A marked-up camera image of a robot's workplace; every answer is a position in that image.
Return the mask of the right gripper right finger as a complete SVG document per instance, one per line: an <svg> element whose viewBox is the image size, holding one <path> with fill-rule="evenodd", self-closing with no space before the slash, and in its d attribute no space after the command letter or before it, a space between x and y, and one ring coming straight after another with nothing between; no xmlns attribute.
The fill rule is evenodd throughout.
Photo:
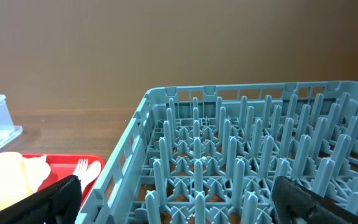
<svg viewBox="0 0 358 224"><path fill-rule="evenodd" d="M340 175L328 181L321 196L287 177L272 189L278 223L358 223L358 177Z"/></svg>

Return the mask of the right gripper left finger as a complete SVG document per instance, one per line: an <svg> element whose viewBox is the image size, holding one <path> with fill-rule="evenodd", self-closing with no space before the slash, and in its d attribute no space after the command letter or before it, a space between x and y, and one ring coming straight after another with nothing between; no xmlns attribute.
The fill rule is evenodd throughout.
<svg viewBox="0 0 358 224"><path fill-rule="evenodd" d="M80 180L69 175L0 211L0 224L74 224L82 202Z"/></svg>

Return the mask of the yellow plastic cup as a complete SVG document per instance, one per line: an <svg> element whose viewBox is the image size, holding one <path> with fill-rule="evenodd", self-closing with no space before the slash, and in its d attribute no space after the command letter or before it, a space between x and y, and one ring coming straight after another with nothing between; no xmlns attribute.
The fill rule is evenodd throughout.
<svg viewBox="0 0 358 224"><path fill-rule="evenodd" d="M0 210L32 195L22 154L0 153Z"/></svg>

